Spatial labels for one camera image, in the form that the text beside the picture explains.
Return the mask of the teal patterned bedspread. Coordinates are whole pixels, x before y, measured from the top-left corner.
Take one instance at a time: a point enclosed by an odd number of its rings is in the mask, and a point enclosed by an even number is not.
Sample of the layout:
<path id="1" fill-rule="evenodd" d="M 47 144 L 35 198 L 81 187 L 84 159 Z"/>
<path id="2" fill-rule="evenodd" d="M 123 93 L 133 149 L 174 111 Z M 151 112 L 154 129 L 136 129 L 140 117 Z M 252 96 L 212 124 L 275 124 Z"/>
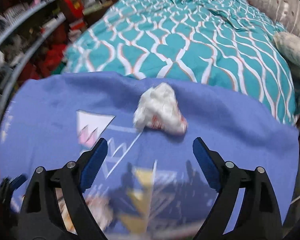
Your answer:
<path id="1" fill-rule="evenodd" d="M 65 73 L 116 72 L 231 89 L 283 124 L 299 110 L 273 37 L 284 26 L 247 0 L 118 0 L 65 51 Z"/>

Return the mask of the yellow brown cardboard box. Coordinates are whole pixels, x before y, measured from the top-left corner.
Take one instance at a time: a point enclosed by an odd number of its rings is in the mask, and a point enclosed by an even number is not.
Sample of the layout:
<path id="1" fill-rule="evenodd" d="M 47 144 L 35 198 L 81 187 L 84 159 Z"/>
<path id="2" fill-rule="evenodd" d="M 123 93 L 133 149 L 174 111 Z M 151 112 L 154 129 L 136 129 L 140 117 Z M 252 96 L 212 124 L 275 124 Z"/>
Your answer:
<path id="1" fill-rule="evenodd" d="M 55 189 L 55 192 L 64 225 L 69 232 L 76 234 L 75 227 L 73 226 L 68 209 L 66 207 L 62 189 L 57 188 Z M 109 206 L 109 199 L 106 197 L 100 197 L 98 195 L 88 195 L 85 198 L 85 202 L 98 226 L 104 232 L 113 221 L 113 211 Z"/>

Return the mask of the folded grey checked quilt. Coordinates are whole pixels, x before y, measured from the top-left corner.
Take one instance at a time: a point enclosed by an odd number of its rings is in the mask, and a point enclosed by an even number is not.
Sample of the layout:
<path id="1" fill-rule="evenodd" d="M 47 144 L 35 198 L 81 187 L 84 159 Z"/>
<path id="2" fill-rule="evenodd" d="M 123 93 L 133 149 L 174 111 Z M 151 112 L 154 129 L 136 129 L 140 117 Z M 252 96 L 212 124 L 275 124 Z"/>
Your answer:
<path id="1" fill-rule="evenodd" d="M 279 32 L 274 35 L 273 40 L 280 54 L 289 61 L 293 76 L 300 79 L 300 37 Z"/>

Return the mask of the white paper ball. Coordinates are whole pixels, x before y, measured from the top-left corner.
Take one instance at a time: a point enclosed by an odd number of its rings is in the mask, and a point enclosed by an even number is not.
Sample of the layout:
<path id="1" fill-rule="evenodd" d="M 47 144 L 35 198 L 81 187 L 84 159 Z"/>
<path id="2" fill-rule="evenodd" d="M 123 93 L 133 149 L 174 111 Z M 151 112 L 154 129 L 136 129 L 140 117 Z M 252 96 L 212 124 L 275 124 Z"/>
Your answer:
<path id="1" fill-rule="evenodd" d="M 133 125 L 138 130 L 148 127 L 172 135 L 183 135 L 187 120 L 182 115 L 173 88 L 163 82 L 146 90 L 134 112 Z"/>

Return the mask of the cluttered metal shelf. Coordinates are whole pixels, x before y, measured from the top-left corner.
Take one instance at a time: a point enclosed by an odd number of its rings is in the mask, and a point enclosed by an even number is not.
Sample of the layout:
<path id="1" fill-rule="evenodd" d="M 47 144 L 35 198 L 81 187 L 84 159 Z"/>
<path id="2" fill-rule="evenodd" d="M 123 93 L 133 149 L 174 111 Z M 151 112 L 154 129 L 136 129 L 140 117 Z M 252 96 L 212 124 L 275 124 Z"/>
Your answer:
<path id="1" fill-rule="evenodd" d="M 63 21 L 61 0 L 0 0 L 0 122 L 21 72 Z"/>

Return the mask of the red gift box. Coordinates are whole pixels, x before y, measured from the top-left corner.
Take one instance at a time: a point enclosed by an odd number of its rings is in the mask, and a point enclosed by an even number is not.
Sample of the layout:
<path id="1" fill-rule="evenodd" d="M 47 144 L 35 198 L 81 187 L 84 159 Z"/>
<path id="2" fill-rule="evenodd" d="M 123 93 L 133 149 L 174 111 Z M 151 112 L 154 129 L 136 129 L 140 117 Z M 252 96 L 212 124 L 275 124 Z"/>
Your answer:
<path id="1" fill-rule="evenodd" d="M 60 0 L 59 7 L 69 23 L 83 17 L 84 4 L 82 0 Z"/>

